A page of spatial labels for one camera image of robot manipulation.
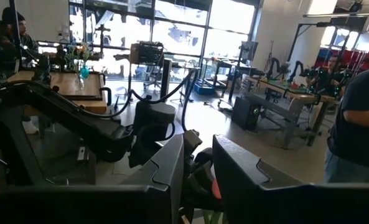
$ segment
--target black hat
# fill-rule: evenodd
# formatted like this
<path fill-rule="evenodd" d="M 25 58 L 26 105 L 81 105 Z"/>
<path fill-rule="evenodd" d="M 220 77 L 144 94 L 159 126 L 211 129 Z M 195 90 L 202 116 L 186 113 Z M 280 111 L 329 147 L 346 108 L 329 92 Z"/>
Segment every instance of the black hat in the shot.
<path fill-rule="evenodd" d="M 14 11 L 12 10 L 12 8 L 6 7 L 6 8 L 3 9 L 2 21 L 5 24 L 13 24 L 14 23 L 14 16 L 15 15 L 14 15 Z M 17 12 L 17 19 L 18 19 L 18 22 L 25 20 L 24 16 L 22 16 L 19 12 Z"/>

